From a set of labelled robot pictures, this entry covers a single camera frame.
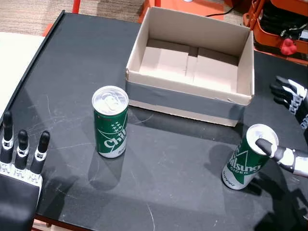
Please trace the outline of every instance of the table surface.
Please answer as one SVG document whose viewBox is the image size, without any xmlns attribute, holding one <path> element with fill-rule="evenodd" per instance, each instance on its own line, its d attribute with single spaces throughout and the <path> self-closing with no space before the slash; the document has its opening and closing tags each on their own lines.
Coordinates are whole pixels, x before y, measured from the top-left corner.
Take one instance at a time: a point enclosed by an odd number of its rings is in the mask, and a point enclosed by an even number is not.
<svg viewBox="0 0 308 231">
<path fill-rule="evenodd" d="M 0 118 L 44 37 L 0 32 Z"/>
<path fill-rule="evenodd" d="M 268 161 L 242 191 L 221 170 L 247 128 L 267 124 L 280 144 L 307 151 L 296 119 L 272 100 L 276 75 L 308 86 L 307 69 L 255 53 L 256 95 L 235 128 L 130 107 L 128 145 L 116 159 L 95 151 L 92 94 L 125 86 L 125 66 L 140 25 L 65 13 L 20 89 L 15 133 L 30 153 L 51 133 L 37 213 L 95 231 L 300 230 L 307 179 Z"/>
</svg>

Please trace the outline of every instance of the beverage can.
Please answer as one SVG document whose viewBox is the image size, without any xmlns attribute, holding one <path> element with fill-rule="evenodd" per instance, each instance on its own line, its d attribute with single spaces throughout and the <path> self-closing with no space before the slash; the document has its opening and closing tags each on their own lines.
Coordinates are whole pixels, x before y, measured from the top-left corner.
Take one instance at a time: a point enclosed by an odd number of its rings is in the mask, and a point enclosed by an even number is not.
<svg viewBox="0 0 308 231">
<path fill-rule="evenodd" d="M 120 156 L 126 148 L 128 95 L 116 86 L 98 89 L 92 97 L 96 149 L 107 158 Z"/>
<path fill-rule="evenodd" d="M 245 188 L 268 161 L 269 157 L 255 144 L 259 138 L 278 145 L 278 137 L 269 126 L 252 125 L 222 170 L 222 180 L 229 188 Z"/>
</svg>

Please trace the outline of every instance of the carpet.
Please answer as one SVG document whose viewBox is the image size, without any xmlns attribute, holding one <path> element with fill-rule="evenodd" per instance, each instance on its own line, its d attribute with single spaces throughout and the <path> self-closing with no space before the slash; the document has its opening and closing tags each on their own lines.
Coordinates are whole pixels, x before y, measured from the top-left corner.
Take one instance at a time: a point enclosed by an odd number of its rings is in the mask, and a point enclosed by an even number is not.
<svg viewBox="0 0 308 231">
<path fill-rule="evenodd" d="M 206 0 L 223 3 L 223 0 Z M 143 0 L 81 0 L 79 13 L 137 22 Z M 71 12 L 73 0 L 0 0 L 0 31 L 42 35 L 61 10 Z M 242 14 L 232 11 L 224 21 L 242 23 Z"/>
</svg>

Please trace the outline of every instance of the can lid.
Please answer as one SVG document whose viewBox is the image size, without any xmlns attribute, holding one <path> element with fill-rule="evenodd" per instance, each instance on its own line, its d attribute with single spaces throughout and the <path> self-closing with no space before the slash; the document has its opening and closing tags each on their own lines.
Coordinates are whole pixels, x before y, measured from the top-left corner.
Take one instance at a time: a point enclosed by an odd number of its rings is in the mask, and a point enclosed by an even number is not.
<svg viewBox="0 0 308 231">
<path fill-rule="evenodd" d="M 105 86 L 93 94 L 92 105 L 103 115 L 117 115 L 127 108 L 128 95 L 116 86 Z"/>
<path fill-rule="evenodd" d="M 269 126 L 264 124 L 252 125 L 246 133 L 246 139 L 251 149 L 260 155 L 266 155 L 266 154 L 256 145 L 256 141 L 259 138 L 263 138 L 277 146 L 279 144 L 276 133 Z"/>
</svg>

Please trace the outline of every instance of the open cardboard box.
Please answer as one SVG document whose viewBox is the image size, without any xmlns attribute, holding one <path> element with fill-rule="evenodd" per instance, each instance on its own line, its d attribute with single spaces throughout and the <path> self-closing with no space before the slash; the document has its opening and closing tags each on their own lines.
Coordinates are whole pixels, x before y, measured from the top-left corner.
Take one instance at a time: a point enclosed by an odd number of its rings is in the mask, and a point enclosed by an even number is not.
<svg viewBox="0 0 308 231">
<path fill-rule="evenodd" d="M 254 96 L 247 27 L 149 8 L 127 64 L 129 104 L 235 126 Z"/>
</svg>

